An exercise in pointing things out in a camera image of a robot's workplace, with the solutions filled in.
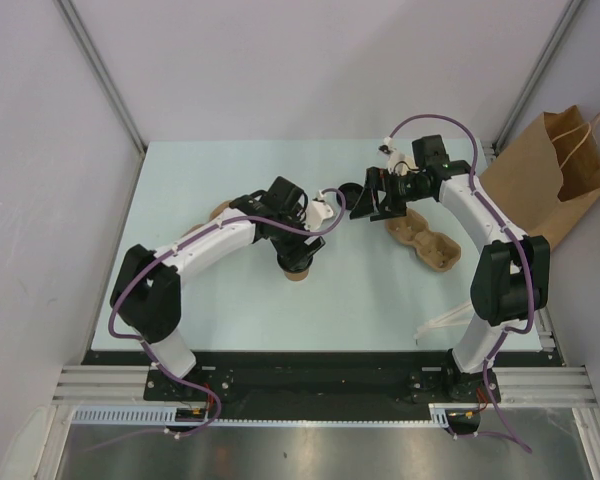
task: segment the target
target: table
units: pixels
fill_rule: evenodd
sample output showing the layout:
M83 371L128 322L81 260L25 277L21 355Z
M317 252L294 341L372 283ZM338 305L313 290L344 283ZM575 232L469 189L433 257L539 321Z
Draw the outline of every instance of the table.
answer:
M467 140L445 140L452 160L471 159ZM319 188L364 181L383 166L378 140L152 142L124 228L91 348L139 350L109 336L108 301L124 253L140 243L153 249L205 223L221 202L267 189L281 175L310 196ZM411 141L397 141L405 153ZM479 152L479 168L486 168ZM446 273L394 241L383 222L351 221L325 236L307 279L293 283L277 265L273 246L260 241L234 252L185 285L180 331L193 350L417 351L453 347L465 327L437 329L418 344L416 328L469 299L478 252L459 222L432 199L410 204L430 228L462 247ZM118 319L116 328L131 330ZM541 349L535 329L511 335L504 350Z

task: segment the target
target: black round object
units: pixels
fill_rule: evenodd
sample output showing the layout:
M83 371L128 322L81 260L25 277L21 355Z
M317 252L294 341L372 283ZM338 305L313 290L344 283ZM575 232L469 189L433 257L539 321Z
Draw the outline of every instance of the black round object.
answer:
M347 201L347 204L344 207L345 210L353 210L353 207L356 206L356 202L360 198L360 195L362 195L364 189L362 188L362 185L357 183L344 183L338 187L338 190L344 194L344 198ZM338 205L342 207L340 195L338 195L337 199Z

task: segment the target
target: cable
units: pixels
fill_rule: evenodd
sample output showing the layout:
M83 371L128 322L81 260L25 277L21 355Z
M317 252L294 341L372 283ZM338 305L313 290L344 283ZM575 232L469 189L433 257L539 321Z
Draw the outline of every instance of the cable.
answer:
M347 204L346 198L345 198L344 194L340 190L338 190L337 188L325 188L323 190L323 192L324 193L335 193L340 198L340 202L341 202L340 204L341 205L346 205ZM175 250L176 250L176 252L180 252L182 249L188 247L189 245L191 245L192 243L194 243L197 240L201 239L205 235L208 235L211 232L213 232L213 231L215 231L215 230L217 230L219 228L222 228L222 227L224 227L226 225L229 225L229 224L232 224L232 223L241 222L241 221L245 221L245 220L248 220L250 222L255 222L255 223L266 223L268 225L277 227L277 228L279 228L281 230L285 230L287 232L296 233L298 235L304 235L305 237L320 237L322 235L326 235L327 233L330 233L331 231L333 231L338 226L338 224L342 221L342 219L344 218L344 214L345 213L346 213L346 209L345 208L340 208L340 212L338 212L338 216L336 217L336 219L334 220L334 222L331 225L329 225L327 228L325 228L324 230L319 231L319 232L309 232L307 230L300 230L300 229L297 229L297 228L289 227L289 226L287 226L287 225L285 225L283 223L276 222L275 220L270 220L268 218L258 217L258 216L253 216L253 215L243 215L243 216L240 216L240 217L228 218L226 220L223 220L220 225L217 224L217 223L214 223L214 224L208 226L207 228L205 228L204 230L199 231L195 235L192 235L191 237L189 237L188 239L186 239L182 243L178 244ZM167 368L165 368L164 365L162 365L158 361L157 357L155 356L155 354L151 350L151 346L147 342L145 342L144 339L140 335L130 335L130 334L118 333L115 330L115 320L116 320L116 317L118 315L118 312L120 311L120 307L122 306L122 304L124 303L124 301L127 299L127 297L129 296L129 294L131 293L131 291L136 287L136 285L138 285L138 283L140 283L149 274L149 272L151 272L151 270L153 270L156 266L158 266L160 263L162 263L163 261L165 261L167 258L169 258L169 257L171 257L173 255L176 255L177 254L176 252L174 252L174 250L168 250L167 252L163 253L162 255L156 257L151 263L149 263L149 265L147 265L145 268L143 268L140 271L140 273L138 273L133 278L133 280L131 280L131 282L129 282L129 284L122 291L122 293L120 294L120 296L118 297L118 299L114 303L113 308L111 309L111 315L109 315L109 322L108 322L107 327L108 327L108 330L109 330L109 334L112 337L114 337L114 338L138 340L140 342L140 345L142 346L143 350L145 351L145 353L147 354L147 356L151 359L151 361L153 362L153 364L167 378L173 380L174 382L180 383L181 385L185 385L185 386L193 388L195 390L199 390L201 392L204 392L204 393L207 394L207 399L209 397L211 397L213 399L213 401L216 404L216 411L214 412L213 416L211 418L209 418L207 421L205 421L204 423L202 423L201 425L199 425L198 427L196 427L195 429L193 429L191 431L188 431L188 432L180 432L180 433L178 433L178 434L175 435L175 438L182 438L182 437L191 436L191 435L193 435L195 433L198 433L198 432L206 429L207 427L209 427L209 425L211 425L214 421L216 421L218 419L218 417L220 417L220 413L222 411L222 403L220 402L220 398L210 388L206 388L206 387L204 387L202 385L198 385L196 383L184 380L184 379L182 379L182 378L174 375L169 370L167 370ZM121 437L114 438L112 440L108 440L107 442L103 442L101 444L94 445L94 446L86 449L85 451L96 450L98 448L101 448L101 447L104 447L104 446L108 446L108 445L117 443L120 440L124 440L124 439L130 438L130 437L134 437L136 435L140 435L140 434L143 434L143 433L158 433L158 432L163 432L163 430L145 429L145 430L140 430L138 432L132 432L131 434L126 434L126 435L123 435Z
M533 450L531 449L531 447L529 447L529 445L524 443L518 437L518 435L516 434L513 427L509 424L507 419L504 417L504 414L502 413L502 410L498 406L498 402L496 401L496 399L493 395L493 392L489 388L489 378L488 378L489 362L496 356L496 354L500 350L500 347L502 347L502 344L504 343L504 341L507 338L507 334L509 332L515 332L515 333L524 335L524 334L529 333L531 331L531 329L533 328L533 320L534 320L533 317L534 317L534 311L535 311L535 304L534 304L534 299L533 299L533 283L531 280L531 268L529 267L529 261L527 260L527 256L524 253L522 244L515 237L513 232L507 227L507 224L504 221L504 219L496 211L496 209L493 207L493 205L491 205L491 203L484 197L484 195L482 195L479 191L476 190L475 176L476 176L476 166L478 164L478 142L476 141L476 137L473 136L473 134L467 127L465 127L458 120L455 120L446 115L438 115L435 113L423 113L420 115L414 115L414 116L409 117L406 120L403 120L402 122L400 122L396 126L396 128L393 129L393 131L391 132L389 137L393 138L393 136L396 133L398 133L398 131L402 127L404 127L407 123L412 122L413 120L419 120L419 119L423 119L423 118L444 120L446 122L452 123L455 126L459 127L467 135L467 137L469 137L469 141L471 142L471 147L473 148L473 158L471 159L471 170L469 171L469 188L471 189L471 192L475 195L475 197L480 201L480 203L482 203L482 205L489 211L489 213L494 218L494 220L498 223L500 228L502 228L502 231L509 237L509 239L515 246L515 248L518 252L518 255L520 256L520 261L522 263L522 272L524 274L524 281L525 281L525 285L527 286L527 324L526 324L525 328L519 329L519 328L514 328L514 327L505 327L502 332L502 335L500 336L500 338L494 345L491 352L489 352L489 354L485 358L483 365L482 365L482 377L483 377L483 380L485 383L487 395L489 395L489 399L491 400L491 403L493 404L493 408L495 409L496 413L498 414L498 417L500 418L500 421L502 422L504 427L509 431L510 436L505 435L503 433L498 433L498 432L480 432L478 435L470 435L470 436L472 436L472 437L473 436L491 436L491 437L506 438L507 440L511 440L512 442L515 442L518 445L520 445L520 447L522 447L522 449L525 452L532 453Z

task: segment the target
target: paper bag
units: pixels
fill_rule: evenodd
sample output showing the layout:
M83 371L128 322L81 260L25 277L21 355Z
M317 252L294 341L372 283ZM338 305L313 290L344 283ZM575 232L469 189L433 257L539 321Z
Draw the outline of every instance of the paper bag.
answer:
M536 118L480 176L491 199L553 250L600 197L600 154L577 106Z

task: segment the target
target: floor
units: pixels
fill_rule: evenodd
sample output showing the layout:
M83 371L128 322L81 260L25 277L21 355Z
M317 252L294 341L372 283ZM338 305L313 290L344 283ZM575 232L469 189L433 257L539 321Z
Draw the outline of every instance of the floor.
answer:
M498 479L587 480L571 410L508 410L534 449L493 438L453 439L415 428L216 427L175 443L138 435L83 450L138 427L73 426L58 479ZM500 430L493 411L483 430Z
M409 140L398 145L410 152ZM363 182L382 165L376 140L153 142L149 147L102 307L93 350L138 350L112 338L108 299L122 257L131 246L171 244L206 221L224 200L268 188L282 175L310 195L318 188ZM465 140L447 140L452 160L471 159ZM486 167L480 152L479 170ZM309 277L286 280L265 240L209 267L183 288L179 329L193 350L418 351L446 350L465 327L416 329L469 299L478 252L459 222L432 199L414 202L430 228L462 247L460 261L437 273L395 242L383 222L342 224L325 237ZM129 331L117 321L117 329ZM536 332L512 335L504 350L540 349Z

